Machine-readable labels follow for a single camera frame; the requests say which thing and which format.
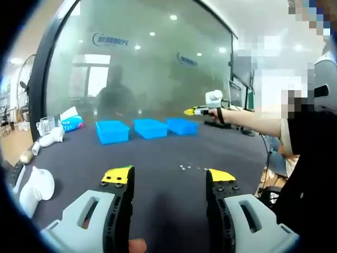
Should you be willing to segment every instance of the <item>black frame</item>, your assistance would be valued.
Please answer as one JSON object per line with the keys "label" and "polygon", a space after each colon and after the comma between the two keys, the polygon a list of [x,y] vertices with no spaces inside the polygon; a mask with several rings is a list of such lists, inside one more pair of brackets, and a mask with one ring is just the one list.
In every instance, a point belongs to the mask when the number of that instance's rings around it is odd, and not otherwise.
{"label": "black frame", "polygon": [[[231,79],[232,79],[233,36],[236,37],[236,35],[234,35],[234,32],[228,27],[228,25],[217,14],[215,14],[205,3],[201,2],[201,0],[192,0],[192,1],[199,4],[204,10],[210,13],[231,34],[232,48],[231,48],[231,61],[229,62],[229,66],[231,67]],[[36,141],[39,138],[36,123],[40,120],[40,118],[46,116],[46,81],[55,44],[60,32],[62,31],[63,26],[65,25],[71,12],[79,2],[80,0],[65,0],[63,2],[61,7],[56,12],[54,18],[51,20],[47,30],[45,31],[36,52],[36,58],[32,69],[32,75],[28,82],[28,85],[30,87],[30,91],[28,94],[29,119],[33,141]],[[69,6],[69,9],[67,10],[66,14],[61,19],[58,18],[58,15],[60,14],[61,10],[63,10],[66,6]]]}

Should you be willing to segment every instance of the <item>floor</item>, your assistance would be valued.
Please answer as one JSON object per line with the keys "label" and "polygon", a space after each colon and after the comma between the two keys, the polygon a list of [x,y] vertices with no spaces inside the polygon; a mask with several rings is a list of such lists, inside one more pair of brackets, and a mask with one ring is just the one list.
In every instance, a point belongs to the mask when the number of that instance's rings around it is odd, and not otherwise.
{"label": "floor", "polygon": [[0,137],[0,141],[4,160],[13,166],[18,162],[20,155],[33,144],[31,132],[19,131],[17,127],[8,135]]}

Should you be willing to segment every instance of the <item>window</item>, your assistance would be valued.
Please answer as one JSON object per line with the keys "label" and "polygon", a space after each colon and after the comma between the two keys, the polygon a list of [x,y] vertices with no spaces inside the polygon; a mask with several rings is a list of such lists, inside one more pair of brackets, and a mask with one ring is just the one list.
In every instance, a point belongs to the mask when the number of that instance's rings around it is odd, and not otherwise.
{"label": "window", "polygon": [[55,44],[47,115],[80,104],[96,120],[182,116],[206,92],[227,92],[232,34],[195,1],[80,4]]}

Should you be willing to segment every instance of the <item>black sleeve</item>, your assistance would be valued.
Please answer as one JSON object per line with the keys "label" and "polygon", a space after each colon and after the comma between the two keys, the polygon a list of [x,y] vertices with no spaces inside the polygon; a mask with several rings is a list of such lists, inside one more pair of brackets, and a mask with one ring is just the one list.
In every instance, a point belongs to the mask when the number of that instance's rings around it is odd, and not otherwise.
{"label": "black sleeve", "polygon": [[337,115],[333,113],[299,113],[292,119],[282,119],[281,140],[286,153],[297,155],[320,140],[335,138],[336,129]]}

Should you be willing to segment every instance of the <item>black cable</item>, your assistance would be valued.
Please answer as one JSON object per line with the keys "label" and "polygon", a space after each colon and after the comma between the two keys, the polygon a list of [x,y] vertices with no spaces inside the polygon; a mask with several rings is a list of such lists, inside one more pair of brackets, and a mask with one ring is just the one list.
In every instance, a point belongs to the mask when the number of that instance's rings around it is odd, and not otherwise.
{"label": "black cable", "polygon": [[265,144],[265,139],[264,139],[264,135],[261,134],[261,138],[263,140],[263,143],[264,143],[264,147],[265,147],[265,152],[267,153],[267,169],[265,170],[265,176],[264,176],[264,182],[263,182],[263,185],[262,185],[262,190],[260,192],[260,195],[259,195],[259,198],[261,197],[262,195],[262,191],[265,187],[265,182],[267,180],[267,174],[268,174],[268,169],[269,169],[269,152],[268,152],[268,148],[267,148],[267,145]]}

